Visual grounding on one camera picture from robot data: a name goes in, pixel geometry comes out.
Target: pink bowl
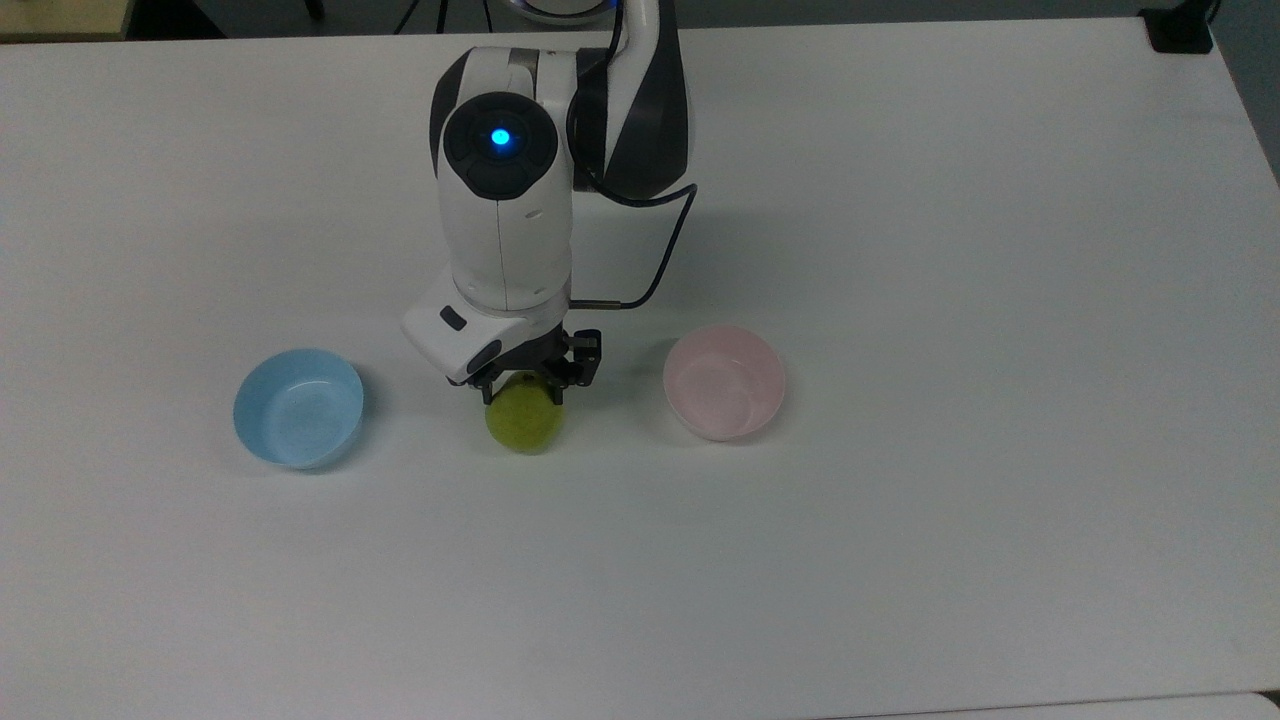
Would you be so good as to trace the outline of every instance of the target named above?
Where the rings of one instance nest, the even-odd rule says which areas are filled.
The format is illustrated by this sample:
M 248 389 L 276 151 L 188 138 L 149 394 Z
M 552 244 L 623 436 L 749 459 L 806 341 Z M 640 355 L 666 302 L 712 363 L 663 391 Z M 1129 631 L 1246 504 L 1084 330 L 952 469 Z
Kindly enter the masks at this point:
M 667 401 L 699 437 L 726 441 L 755 432 L 782 405 L 786 373 L 760 336 L 708 325 L 680 338 L 662 370 Z

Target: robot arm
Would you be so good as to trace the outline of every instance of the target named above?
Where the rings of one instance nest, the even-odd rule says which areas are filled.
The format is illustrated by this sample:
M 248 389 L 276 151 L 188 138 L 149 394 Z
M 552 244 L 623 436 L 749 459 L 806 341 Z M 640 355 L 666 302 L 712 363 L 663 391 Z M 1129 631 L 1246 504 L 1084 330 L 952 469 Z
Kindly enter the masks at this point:
M 599 363 L 599 333 L 570 337 L 562 324 L 575 179 L 590 173 L 652 197 L 684 174 L 673 0 L 623 1 L 616 55 L 475 47 L 436 86 L 431 160 L 449 265 L 402 324 L 452 383 L 480 387 L 486 402 L 506 370 L 539 372 L 559 401 L 561 389 L 590 384 Z

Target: gray floor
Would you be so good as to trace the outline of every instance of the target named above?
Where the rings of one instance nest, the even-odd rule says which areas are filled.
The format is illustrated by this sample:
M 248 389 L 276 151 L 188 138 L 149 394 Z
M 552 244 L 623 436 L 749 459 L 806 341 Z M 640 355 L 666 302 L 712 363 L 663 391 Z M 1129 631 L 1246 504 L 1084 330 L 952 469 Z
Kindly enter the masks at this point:
M 229 37 L 390 35 L 411 0 L 324 0 L 323 20 L 302 0 L 196 0 Z M 495 32 L 550 29 L 489 0 Z M 1132 17 L 1174 0 L 677 0 L 682 27 Z M 440 0 L 420 0 L 403 32 L 435 32 Z M 485 32 L 481 0 L 452 0 L 445 32 Z M 1224 0 L 1213 33 L 1253 127 L 1280 178 L 1280 0 Z

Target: blue bowl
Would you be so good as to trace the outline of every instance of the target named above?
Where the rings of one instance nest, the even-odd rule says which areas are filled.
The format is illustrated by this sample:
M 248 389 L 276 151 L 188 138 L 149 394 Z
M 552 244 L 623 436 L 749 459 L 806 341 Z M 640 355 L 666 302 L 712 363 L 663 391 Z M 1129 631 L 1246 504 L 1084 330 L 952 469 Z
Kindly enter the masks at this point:
M 351 447 L 364 410 L 365 387 L 351 363 L 326 350 L 287 350 L 244 378 L 232 418 L 253 455 L 311 470 Z

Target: bowl rim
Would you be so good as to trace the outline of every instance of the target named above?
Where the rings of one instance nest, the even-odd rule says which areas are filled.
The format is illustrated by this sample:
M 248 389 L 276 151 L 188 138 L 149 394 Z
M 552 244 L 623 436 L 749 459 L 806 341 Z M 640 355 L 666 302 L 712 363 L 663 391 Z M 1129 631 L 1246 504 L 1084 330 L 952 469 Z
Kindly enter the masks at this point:
M 672 372 L 673 372 L 673 368 L 672 368 L 672 355 L 675 355 L 676 348 L 680 347 L 680 345 L 684 343 L 686 340 L 696 338 L 696 336 L 703 334 L 703 333 L 708 333 L 708 332 L 712 332 L 712 331 L 723 331 L 723 329 L 745 333 L 745 334 L 750 336 L 751 338 L 754 338 L 756 342 L 759 342 L 762 347 L 764 347 L 765 350 L 768 350 L 769 351 L 768 357 L 771 360 L 769 364 L 768 364 L 769 365 L 768 370 L 769 372 L 773 372 L 773 370 L 777 372 L 778 382 L 781 384 L 781 392 L 778 393 L 778 401 L 759 420 L 759 423 L 755 424 L 755 427 L 753 427 L 753 428 L 750 428 L 748 430 L 740 432 L 740 433 L 730 433 L 730 434 L 712 433 L 712 432 L 708 432 L 708 430 L 705 430 L 703 428 L 699 428 L 695 423 L 692 423 L 689 418 L 686 418 L 680 411 L 680 409 L 676 406 L 676 402 L 671 397 L 671 395 L 672 395 L 671 393 L 671 386 L 672 386 L 672 380 L 673 380 L 673 377 L 672 377 Z M 710 325 L 701 325 L 699 328 L 694 328 L 694 329 L 689 331 L 687 333 L 685 333 L 684 336 L 681 336 L 680 340 L 677 340 L 675 342 L 675 345 L 671 346 L 671 350 L 667 351 L 667 357 L 663 361 L 663 366 L 662 366 L 662 389 L 663 389 L 663 393 L 667 396 L 667 405 L 671 407 L 671 411 L 675 413 L 676 418 L 678 418 L 680 421 L 681 421 L 681 424 L 684 424 L 686 428 L 689 428 L 690 432 L 692 432 L 694 434 L 696 434 L 698 437 L 701 437 L 704 439 L 710 439 L 710 441 L 714 441 L 714 442 L 724 442 L 724 441 L 730 441 L 730 439 L 742 438 L 742 437 L 750 436 L 750 434 L 753 434 L 755 432 L 759 432 L 760 429 L 763 429 L 765 425 L 768 425 L 773 420 L 773 418 L 778 414 L 778 410 L 782 407 L 782 401 L 786 398 L 786 395 L 787 395 L 787 372 L 786 372 L 786 365 L 783 365 L 783 363 L 782 363 L 782 357 L 778 355 L 778 351 L 773 348 L 773 345 L 771 345 L 769 341 L 767 341 L 763 337 L 760 337 L 760 334 L 756 333 L 755 331 L 751 331 L 749 328 L 744 328 L 741 325 L 735 325 L 732 323 L 713 323 Z

